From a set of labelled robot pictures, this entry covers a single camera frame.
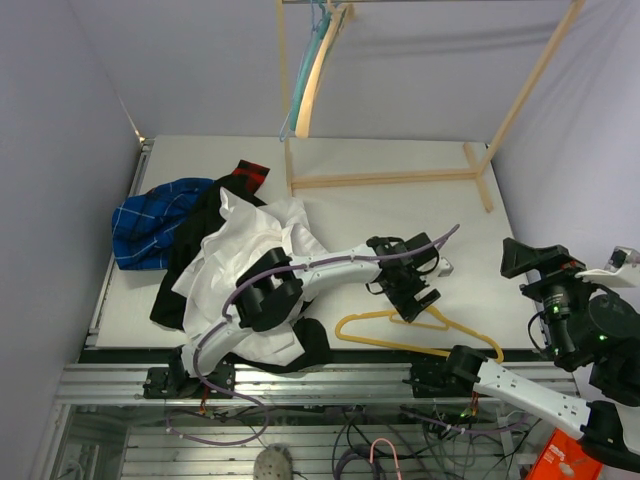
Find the yellow plastic hanger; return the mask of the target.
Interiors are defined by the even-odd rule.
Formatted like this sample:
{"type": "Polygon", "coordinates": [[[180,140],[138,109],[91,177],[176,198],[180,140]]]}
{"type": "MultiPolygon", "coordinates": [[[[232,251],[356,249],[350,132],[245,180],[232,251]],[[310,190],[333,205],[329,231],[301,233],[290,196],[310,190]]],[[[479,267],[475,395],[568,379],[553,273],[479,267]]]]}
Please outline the yellow plastic hanger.
{"type": "Polygon", "coordinates": [[[474,340],[488,347],[493,352],[492,359],[498,363],[505,360],[505,353],[496,340],[451,320],[436,307],[427,307],[422,317],[423,320],[408,323],[394,310],[351,314],[337,322],[334,335],[352,344],[447,358],[453,346],[446,346],[443,341],[450,334],[459,334],[463,340],[474,340]]]}

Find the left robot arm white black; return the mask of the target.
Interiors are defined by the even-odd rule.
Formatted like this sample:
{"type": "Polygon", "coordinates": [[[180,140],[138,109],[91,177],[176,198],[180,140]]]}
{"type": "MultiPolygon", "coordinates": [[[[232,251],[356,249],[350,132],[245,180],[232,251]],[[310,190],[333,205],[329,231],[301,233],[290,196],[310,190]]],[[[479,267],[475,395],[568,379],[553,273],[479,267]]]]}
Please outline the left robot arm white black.
{"type": "Polygon", "coordinates": [[[445,236],[425,233],[404,241],[372,237],[351,250],[318,256],[295,256],[282,247],[267,251],[229,287],[220,275],[201,272],[215,286],[194,287],[187,299],[209,325],[181,346],[169,361],[168,384],[182,397],[196,395],[224,358],[247,338],[272,335],[295,322],[304,304],[323,291],[349,284],[372,283],[407,322],[413,322],[439,299],[425,279],[440,262],[445,236]]]}

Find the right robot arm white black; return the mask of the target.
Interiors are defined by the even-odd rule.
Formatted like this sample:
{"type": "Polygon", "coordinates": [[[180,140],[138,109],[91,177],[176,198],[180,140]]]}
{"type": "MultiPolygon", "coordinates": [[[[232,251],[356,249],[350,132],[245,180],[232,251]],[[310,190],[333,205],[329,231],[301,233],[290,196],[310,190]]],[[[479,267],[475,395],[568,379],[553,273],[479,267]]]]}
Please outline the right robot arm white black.
{"type": "Polygon", "coordinates": [[[503,241],[500,273],[507,279],[535,270],[521,294],[539,303],[548,329],[546,354],[567,373],[589,367],[600,400],[571,397],[520,376],[480,351],[455,346],[440,375],[450,394],[503,400],[575,440],[606,466],[639,470],[639,314],[618,291],[639,284],[639,253],[617,246],[606,265],[590,269],[562,245],[534,248],[503,241]]]}

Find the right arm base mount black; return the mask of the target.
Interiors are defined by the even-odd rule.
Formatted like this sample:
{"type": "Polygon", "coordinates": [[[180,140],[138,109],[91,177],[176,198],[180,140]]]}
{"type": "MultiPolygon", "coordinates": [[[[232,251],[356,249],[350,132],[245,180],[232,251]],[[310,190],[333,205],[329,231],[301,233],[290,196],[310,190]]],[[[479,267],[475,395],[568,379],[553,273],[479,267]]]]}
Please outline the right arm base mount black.
{"type": "Polygon", "coordinates": [[[413,364],[404,383],[415,398],[449,398],[470,396],[477,377],[445,364],[413,364]]]}

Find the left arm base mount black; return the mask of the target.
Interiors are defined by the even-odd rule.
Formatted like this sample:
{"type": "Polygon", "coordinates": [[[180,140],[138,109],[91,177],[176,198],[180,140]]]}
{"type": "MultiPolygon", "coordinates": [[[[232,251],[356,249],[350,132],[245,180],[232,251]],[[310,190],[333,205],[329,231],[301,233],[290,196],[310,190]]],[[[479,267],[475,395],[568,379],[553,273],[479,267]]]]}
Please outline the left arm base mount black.
{"type": "MultiPolygon", "coordinates": [[[[233,390],[236,370],[233,364],[223,362],[207,380],[217,387],[233,390]]],[[[198,378],[173,372],[169,366],[152,367],[148,370],[143,384],[144,399],[196,399],[204,396],[206,385],[198,378]]]]}

